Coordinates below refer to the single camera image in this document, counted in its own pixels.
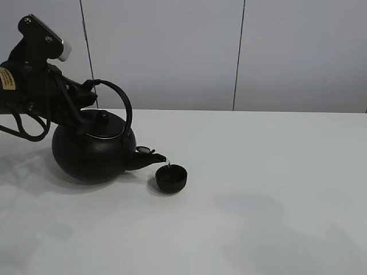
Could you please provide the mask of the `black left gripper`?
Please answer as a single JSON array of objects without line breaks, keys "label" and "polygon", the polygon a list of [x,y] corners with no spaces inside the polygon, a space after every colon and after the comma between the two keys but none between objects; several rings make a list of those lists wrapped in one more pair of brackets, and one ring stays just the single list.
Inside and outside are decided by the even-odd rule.
[{"label": "black left gripper", "polygon": [[84,108],[93,106],[97,95],[92,80],[77,83],[63,75],[58,67],[47,64],[34,70],[27,64],[5,61],[15,89],[1,88],[1,107],[8,112],[27,114],[46,128],[48,122],[74,131],[89,131],[95,124]]}]

